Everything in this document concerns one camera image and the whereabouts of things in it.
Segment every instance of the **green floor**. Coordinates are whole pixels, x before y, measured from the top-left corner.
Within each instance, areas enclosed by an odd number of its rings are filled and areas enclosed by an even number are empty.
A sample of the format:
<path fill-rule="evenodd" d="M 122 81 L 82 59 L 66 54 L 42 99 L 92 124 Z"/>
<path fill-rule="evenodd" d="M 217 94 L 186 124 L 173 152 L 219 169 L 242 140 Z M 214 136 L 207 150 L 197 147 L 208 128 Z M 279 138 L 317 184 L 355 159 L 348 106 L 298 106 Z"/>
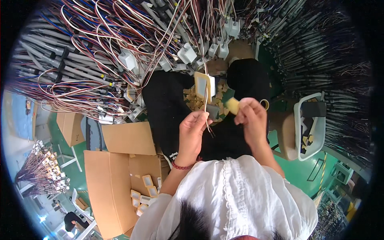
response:
<path fill-rule="evenodd" d="M 58 148 L 56 144 L 60 144 L 62 153 L 71 156 L 72 150 L 64 140 L 64 137 L 60 132 L 59 127 L 56 123 L 56 113 L 51 114 L 48 125 L 52 135 L 52 143 L 54 144 L 53 150 L 57 152 Z M 274 146 L 277 144 L 276 131 L 271 132 L 268 135 L 268 138 L 270 140 L 271 146 Z M 73 188 L 76 188 L 77 190 L 87 190 L 87 184 L 86 184 L 86 178 L 85 178 L 85 167 L 84 167 L 84 154 L 83 154 L 83 151 L 86 149 L 85 142 L 75 145 L 74 149 L 83 171 L 80 172 L 77 165 L 74 163 L 68 165 L 63 170 L 65 171 L 65 174 L 71 178 L 70 191 L 72 191 Z M 293 185 L 303 190 L 303 192 L 310 197 L 313 196 L 318 191 L 320 186 L 322 170 L 320 170 L 319 174 L 315 178 L 314 176 L 316 173 L 311 175 L 311 179 L 313 179 L 312 182 L 307 181 L 312 170 L 316 166 L 316 162 L 318 158 L 324 159 L 324 153 L 319 152 L 315 154 L 315 156 L 313 156 L 312 158 L 302 162 L 299 160 L 287 161 L 285 159 L 275 156 L 275 159 L 278 161 L 278 163 L 281 165 L 281 167 L 285 172 L 286 179 L 290 181 Z M 332 157 L 331 155 L 328 155 L 326 160 L 324 181 L 329 176 L 336 162 L 337 162 L 336 158 Z M 318 169 L 319 169 L 319 166 L 315 168 L 314 172 L 317 172 Z M 79 193 L 79 196 L 82 197 L 88 205 L 90 205 L 88 193 Z"/>
<path fill-rule="evenodd" d="M 270 91 L 271 91 L 271 99 L 273 99 L 274 97 L 280 95 L 283 92 L 283 88 L 280 84 L 281 76 L 276 71 L 277 67 L 273 57 L 263 47 L 260 48 L 259 61 L 265 65 L 265 68 L 267 69 L 268 75 L 271 79 Z M 232 89 L 229 89 L 228 92 L 223 96 L 222 101 L 225 102 L 225 98 L 230 98 L 233 96 L 233 94 L 234 94 L 234 91 Z M 285 111 L 285 109 L 286 109 L 286 105 L 281 101 L 271 104 L 270 106 L 270 111 Z M 51 131 L 52 143 L 54 144 L 54 151 L 58 151 L 56 144 L 60 144 L 62 153 L 72 156 L 72 150 L 64 140 L 64 137 L 56 123 L 56 113 L 51 113 L 48 125 Z M 270 140 L 271 146 L 274 146 L 277 144 L 276 131 L 270 132 L 270 134 L 268 135 L 268 138 Z M 70 164 L 69 166 L 63 169 L 66 175 L 71 178 L 70 192 L 72 191 L 73 188 L 76 188 L 78 191 L 87 190 L 87 184 L 86 184 L 86 178 L 85 178 L 85 167 L 84 167 L 84 154 L 83 154 L 83 151 L 85 149 L 86 149 L 85 142 L 74 146 L 74 150 L 76 152 L 78 161 L 83 170 L 82 172 L 79 171 L 76 164 Z M 282 169 L 285 172 L 286 179 L 291 184 L 300 188 L 305 194 L 307 194 L 310 197 L 315 195 L 318 192 L 320 187 L 323 168 L 320 168 L 320 166 L 316 164 L 319 158 L 324 159 L 324 152 L 319 152 L 315 154 L 313 157 L 311 157 L 310 159 L 307 159 L 302 162 L 299 160 L 287 161 L 285 159 L 275 156 L 275 159 L 281 165 Z M 327 156 L 326 163 L 325 163 L 325 171 L 323 176 L 324 178 L 323 183 L 329 177 L 332 171 L 332 168 L 336 162 L 337 162 L 336 158 L 334 158 L 331 155 Z M 91 206 L 89 201 L 89 195 L 87 192 L 79 193 L 79 196 L 82 197 L 89 206 Z M 119 236 L 119 239 L 126 239 L 126 236 L 121 235 Z"/>
<path fill-rule="evenodd" d="M 60 144 L 60 149 L 62 154 L 73 156 L 71 148 L 68 146 L 65 141 L 63 134 L 61 133 L 59 126 L 56 123 L 56 113 L 51 113 L 48 119 L 48 127 L 52 136 L 52 144 L 53 150 L 59 154 L 59 148 L 57 147 Z M 70 192 L 72 193 L 73 188 L 77 191 L 87 190 L 87 183 L 85 179 L 85 166 L 84 166 L 84 153 L 83 151 L 86 149 L 85 142 L 79 143 L 73 146 L 77 159 L 80 163 L 82 172 L 79 171 L 77 164 L 72 163 L 63 168 L 65 174 L 71 179 L 70 181 Z M 58 159 L 59 164 L 63 164 L 62 159 Z M 78 193 L 79 197 L 81 197 L 89 206 L 91 206 L 89 202 L 88 193 Z"/>

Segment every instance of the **person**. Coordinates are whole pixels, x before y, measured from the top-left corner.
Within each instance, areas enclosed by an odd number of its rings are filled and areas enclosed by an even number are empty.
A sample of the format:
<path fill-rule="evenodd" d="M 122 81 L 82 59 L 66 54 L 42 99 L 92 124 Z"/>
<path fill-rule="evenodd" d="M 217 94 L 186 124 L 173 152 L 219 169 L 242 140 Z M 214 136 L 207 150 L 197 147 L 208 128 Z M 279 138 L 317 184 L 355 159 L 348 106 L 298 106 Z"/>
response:
<path fill-rule="evenodd" d="M 64 217 L 65 230 L 67 232 L 72 231 L 72 229 L 76 226 L 80 229 L 79 225 L 86 229 L 89 226 L 87 221 L 83 222 L 81 218 L 79 218 L 74 212 L 68 212 Z"/>
<path fill-rule="evenodd" d="M 285 179 L 267 142 L 259 103 L 270 100 L 266 71 L 255 59 L 231 62 L 227 84 L 240 110 L 212 126 L 214 138 L 209 114 L 183 102 L 193 79 L 155 72 L 143 89 L 154 139 L 173 168 L 131 240 L 304 240 L 317 225 L 313 201 Z"/>

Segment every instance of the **black hair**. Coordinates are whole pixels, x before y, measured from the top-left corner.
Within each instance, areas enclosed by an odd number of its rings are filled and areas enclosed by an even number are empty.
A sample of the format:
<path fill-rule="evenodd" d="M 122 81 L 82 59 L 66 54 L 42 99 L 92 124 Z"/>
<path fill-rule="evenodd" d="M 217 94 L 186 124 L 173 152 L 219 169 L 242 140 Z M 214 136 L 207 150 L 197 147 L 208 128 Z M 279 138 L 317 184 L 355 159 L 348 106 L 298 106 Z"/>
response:
<path fill-rule="evenodd" d="M 197 208 L 185 199 L 180 202 L 180 223 L 169 236 L 168 240 L 209 240 L 209 218 L 202 208 Z M 273 231 L 270 240 L 285 240 L 283 236 Z"/>

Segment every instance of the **white blouse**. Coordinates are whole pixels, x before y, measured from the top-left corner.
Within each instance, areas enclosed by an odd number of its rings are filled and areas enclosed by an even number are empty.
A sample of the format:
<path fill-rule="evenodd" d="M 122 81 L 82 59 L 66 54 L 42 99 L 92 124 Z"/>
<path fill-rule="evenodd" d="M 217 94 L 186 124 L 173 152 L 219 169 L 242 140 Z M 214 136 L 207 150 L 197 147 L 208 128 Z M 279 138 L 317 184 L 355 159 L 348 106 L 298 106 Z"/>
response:
<path fill-rule="evenodd" d="M 159 194 L 138 219 L 131 240 L 167 240 L 180 222 L 180 200 L 203 208 L 211 219 L 211 239 L 250 235 L 307 239 L 318 216 L 313 201 L 272 168 L 252 156 L 198 162 L 174 196 Z"/>

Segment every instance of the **left hand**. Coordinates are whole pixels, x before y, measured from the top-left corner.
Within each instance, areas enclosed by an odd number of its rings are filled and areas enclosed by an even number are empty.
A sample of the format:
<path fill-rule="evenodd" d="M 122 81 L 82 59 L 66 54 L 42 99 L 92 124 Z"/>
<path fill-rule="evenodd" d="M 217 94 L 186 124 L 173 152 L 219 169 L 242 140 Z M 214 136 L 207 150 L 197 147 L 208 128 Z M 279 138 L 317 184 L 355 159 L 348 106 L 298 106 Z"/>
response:
<path fill-rule="evenodd" d="M 202 110 L 194 111 L 180 123 L 179 154 L 175 160 L 178 166 L 186 167 L 196 161 L 201 151 L 201 141 L 203 132 L 207 128 L 208 115 L 208 112 Z"/>

